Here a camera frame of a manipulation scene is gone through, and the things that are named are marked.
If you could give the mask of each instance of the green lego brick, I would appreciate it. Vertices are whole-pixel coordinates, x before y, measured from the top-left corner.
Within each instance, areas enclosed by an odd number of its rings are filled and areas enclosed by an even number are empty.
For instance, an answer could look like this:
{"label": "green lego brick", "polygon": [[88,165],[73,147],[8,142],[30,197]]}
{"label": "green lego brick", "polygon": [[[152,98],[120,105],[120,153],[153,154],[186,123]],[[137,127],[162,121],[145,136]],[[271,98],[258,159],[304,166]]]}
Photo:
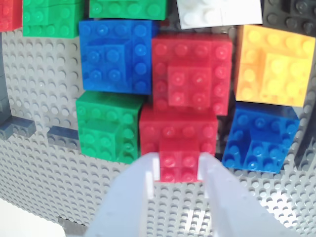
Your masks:
{"label": "green lego brick", "polygon": [[23,11],[26,8],[49,7],[55,5],[76,4],[82,0],[23,0]]}
{"label": "green lego brick", "polygon": [[89,17],[164,20],[168,0],[90,0]]}
{"label": "green lego brick", "polygon": [[138,159],[143,102],[137,95],[86,91],[76,102],[81,152],[129,164]]}
{"label": "green lego brick", "polygon": [[47,8],[27,8],[23,12],[23,36],[74,38],[83,19],[84,2]]}

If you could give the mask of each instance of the blue lego brick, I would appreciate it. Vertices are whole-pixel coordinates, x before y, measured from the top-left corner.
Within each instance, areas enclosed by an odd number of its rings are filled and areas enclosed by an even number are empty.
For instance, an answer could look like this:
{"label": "blue lego brick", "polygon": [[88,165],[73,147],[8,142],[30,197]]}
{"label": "blue lego brick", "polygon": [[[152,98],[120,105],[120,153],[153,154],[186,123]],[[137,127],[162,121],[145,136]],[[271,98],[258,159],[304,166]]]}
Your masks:
{"label": "blue lego brick", "polygon": [[0,125],[0,139],[7,140],[13,134],[12,118],[9,117]]}
{"label": "blue lego brick", "polygon": [[36,132],[35,122],[25,118],[12,116],[13,133],[31,137]]}
{"label": "blue lego brick", "polygon": [[80,150],[78,131],[52,126],[47,133],[48,143],[56,146],[66,147],[74,150]]}
{"label": "blue lego brick", "polygon": [[279,173],[298,127],[292,107],[236,102],[222,162],[231,168]]}
{"label": "blue lego brick", "polygon": [[84,20],[79,23],[85,90],[151,94],[151,20]]}

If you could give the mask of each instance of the lego stud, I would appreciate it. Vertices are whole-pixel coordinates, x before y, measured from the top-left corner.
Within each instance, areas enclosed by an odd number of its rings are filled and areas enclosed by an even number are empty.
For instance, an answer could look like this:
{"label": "lego stud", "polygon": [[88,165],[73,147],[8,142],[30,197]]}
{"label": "lego stud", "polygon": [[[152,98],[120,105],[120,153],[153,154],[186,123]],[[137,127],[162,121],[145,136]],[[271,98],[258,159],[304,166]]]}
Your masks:
{"label": "lego stud", "polygon": [[270,34],[267,37],[267,41],[271,46],[276,46],[279,44],[280,42],[280,37],[278,35],[275,34]]}
{"label": "lego stud", "polygon": [[233,138],[234,140],[241,140],[243,139],[243,131],[242,130],[237,130],[233,132]]}
{"label": "lego stud", "polygon": [[111,146],[111,140],[108,137],[102,137],[100,139],[100,144],[103,147],[110,147]]}
{"label": "lego stud", "polygon": [[315,29],[315,25],[313,22],[305,22],[303,24],[303,29],[306,34],[311,34]]}
{"label": "lego stud", "polygon": [[165,182],[175,182],[175,174],[172,171],[161,171],[161,179]]}
{"label": "lego stud", "polygon": [[292,17],[288,17],[286,18],[285,20],[285,24],[288,28],[290,29],[296,29],[297,28],[297,25],[298,25],[298,22],[296,19],[292,18]]}
{"label": "lego stud", "polygon": [[100,61],[100,54],[96,51],[89,52],[87,59],[91,64],[98,63]]}
{"label": "lego stud", "polygon": [[109,50],[106,53],[106,58],[109,62],[116,63],[119,61],[119,53],[116,50]]}
{"label": "lego stud", "polygon": [[183,22],[187,25],[197,25],[199,22],[199,15],[193,12],[188,12],[183,16]]}
{"label": "lego stud", "polygon": [[159,5],[157,4],[151,4],[148,8],[147,8],[147,13],[150,16],[159,16],[161,14],[161,8]]}
{"label": "lego stud", "polygon": [[170,96],[170,104],[175,106],[181,106],[185,102],[185,96],[183,92],[174,92]]}
{"label": "lego stud", "polygon": [[154,127],[147,126],[144,129],[144,134],[145,134],[146,137],[149,137],[149,136],[152,137],[152,136],[155,136],[156,130],[155,130]]}
{"label": "lego stud", "polygon": [[223,163],[224,163],[224,166],[226,166],[228,168],[234,168],[236,165],[235,158],[232,155],[226,156]]}
{"label": "lego stud", "polygon": [[125,143],[123,144],[123,149],[124,149],[124,151],[130,153],[130,152],[133,152],[133,151],[135,150],[135,147],[134,147],[131,143],[125,142]]}
{"label": "lego stud", "polygon": [[121,12],[121,6],[114,2],[108,6],[108,11],[113,15],[117,15]]}
{"label": "lego stud", "polygon": [[278,16],[274,13],[267,15],[267,21],[270,25],[276,25],[278,23]]}
{"label": "lego stud", "polygon": [[215,149],[214,145],[212,145],[211,143],[205,142],[201,146],[201,151],[202,152],[208,152],[210,154],[213,154],[213,153],[215,153],[215,150],[216,149]]}
{"label": "lego stud", "polygon": [[250,100],[253,97],[253,91],[251,88],[243,88],[241,91],[241,96],[245,100]]}
{"label": "lego stud", "polygon": [[274,169],[274,164],[273,161],[271,159],[265,159],[263,161],[263,169],[266,171],[273,171]]}
{"label": "lego stud", "polygon": [[250,157],[247,160],[247,167],[248,167],[248,169],[250,169],[250,170],[257,170],[258,166],[259,166],[259,162],[258,162],[258,159],[256,157]]}
{"label": "lego stud", "polygon": [[218,103],[213,104],[212,108],[215,114],[222,114],[224,110],[224,104],[218,102]]}
{"label": "lego stud", "polygon": [[306,14],[308,11],[308,5],[303,0],[297,1],[295,4],[295,8],[300,14]]}
{"label": "lego stud", "polygon": [[263,146],[259,145],[259,144],[255,144],[252,147],[252,153],[255,157],[260,157],[263,155],[264,152],[264,148]]}
{"label": "lego stud", "polygon": [[181,72],[172,74],[170,82],[175,86],[182,86],[185,83],[185,74]]}
{"label": "lego stud", "polygon": [[176,165],[176,158],[173,155],[162,156],[160,159],[165,167],[174,167]]}
{"label": "lego stud", "polygon": [[278,147],[272,146],[269,147],[269,157],[275,160],[278,160],[281,158],[281,153]]}
{"label": "lego stud", "polygon": [[159,43],[155,46],[154,51],[157,56],[163,56],[167,53],[168,47],[165,44]]}
{"label": "lego stud", "polygon": [[90,4],[90,11],[92,11],[93,14],[100,14],[102,12],[102,5],[98,2]]}
{"label": "lego stud", "polygon": [[163,130],[162,130],[162,135],[165,137],[165,138],[172,138],[174,137],[176,134],[176,130],[174,127],[165,127]]}
{"label": "lego stud", "polygon": [[256,43],[260,40],[260,33],[257,32],[257,31],[250,31],[248,33],[248,40],[251,42],[251,43]]}
{"label": "lego stud", "polygon": [[194,174],[192,174],[190,171],[185,171],[183,174],[182,174],[182,180],[184,182],[193,182],[195,179],[195,176]]}
{"label": "lego stud", "polygon": [[246,69],[243,73],[243,78],[245,81],[253,82],[256,80],[256,74],[251,69]]}
{"label": "lego stud", "polygon": [[206,45],[203,45],[203,44],[195,47],[194,53],[195,53],[196,57],[199,57],[199,58],[205,58],[205,57],[209,56],[208,47]]}
{"label": "lego stud", "polygon": [[245,126],[249,122],[249,117],[247,115],[239,115],[237,118],[237,123],[240,126]]}
{"label": "lego stud", "polygon": [[131,3],[127,7],[127,12],[130,15],[137,15],[139,14],[140,10],[141,10],[141,6],[138,3]]}
{"label": "lego stud", "polygon": [[254,125],[257,129],[263,129],[266,126],[266,120],[264,118],[256,118]]}
{"label": "lego stud", "polygon": [[124,36],[127,33],[127,27],[123,24],[120,24],[115,26],[114,31],[118,36]]}
{"label": "lego stud", "polygon": [[106,116],[109,121],[115,121],[118,119],[118,115],[115,111],[108,111]]}
{"label": "lego stud", "polygon": [[149,152],[158,152],[158,149],[154,145],[154,143],[147,143],[146,145],[142,146],[142,153],[146,154]]}
{"label": "lego stud", "polygon": [[188,53],[188,46],[186,46],[185,44],[178,44],[175,47],[174,52],[177,56],[183,57]]}
{"label": "lego stud", "polygon": [[215,49],[215,55],[219,60],[225,60],[229,56],[229,50],[227,47],[217,47]]}
{"label": "lego stud", "polygon": [[197,107],[205,107],[206,95],[204,93],[195,93],[192,97],[192,102]]}
{"label": "lego stud", "polygon": [[134,33],[138,37],[145,37],[147,35],[147,28],[144,25],[137,25],[134,29]]}
{"label": "lego stud", "polygon": [[97,28],[97,34],[99,36],[105,36],[109,31],[109,28],[106,25],[99,25]]}
{"label": "lego stud", "polygon": [[203,136],[206,138],[213,138],[215,137],[215,130],[212,126],[205,126],[203,128]]}

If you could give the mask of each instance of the red lego brick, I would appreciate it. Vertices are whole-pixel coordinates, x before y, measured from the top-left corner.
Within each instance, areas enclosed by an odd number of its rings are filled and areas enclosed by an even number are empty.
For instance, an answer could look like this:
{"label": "red lego brick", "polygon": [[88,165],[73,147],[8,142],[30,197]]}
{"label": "red lego brick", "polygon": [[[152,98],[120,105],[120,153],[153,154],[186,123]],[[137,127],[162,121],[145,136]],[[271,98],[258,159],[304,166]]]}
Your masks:
{"label": "red lego brick", "polygon": [[200,152],[215,154],[218,120],[209,110],[205,113],[154,111],[145,105],[139,121],[142,154],[159,152],[162,139],[196,139]]}
{"label": "red lego brick", "polygon": [[0,0],[0,32],[22,27],[22,0]]}
{"label": "red lego brick", "polygon": [[154,108],[227,115],[232,41],[224,35],[165,34],[153,39]]}
{"label": "red lego brick", "polygon": [[199,147],[197,139],[161,139],[160,181],[198,181]]}

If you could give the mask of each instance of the gray plastic surface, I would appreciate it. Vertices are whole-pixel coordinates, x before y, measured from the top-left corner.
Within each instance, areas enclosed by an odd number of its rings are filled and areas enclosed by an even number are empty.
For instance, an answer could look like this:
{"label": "gray plastic surface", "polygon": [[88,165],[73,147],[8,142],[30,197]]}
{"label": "gray plastic surface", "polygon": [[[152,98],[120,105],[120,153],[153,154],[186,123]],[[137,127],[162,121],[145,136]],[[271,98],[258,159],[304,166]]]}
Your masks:
{"label": "gray plastic surface", "polygon": [[[179,30],[176,14],[172,17],[164,30]],[[236,36],[235,27],[190,31]],[[83,93],[79,39],[28,38],[19,29],[3,33],[2,44],[12,114],[34,120],[37,131],[31,138],[13,134],[0,140],[0,198],[47,220],[62,217],[88,226],[111,181],[126,165],[47,141],[53,125],[78,128],[75,101]],[[262,206],[303,237],[316,236],[316,167],[297,171],[294,157],[316,98],[315,69],[313,64],[305,105],[298,113],[300,128],[283,174],[232,170]],[[201,183],[155,183],[147,216],[148,237],[213,236]]]}

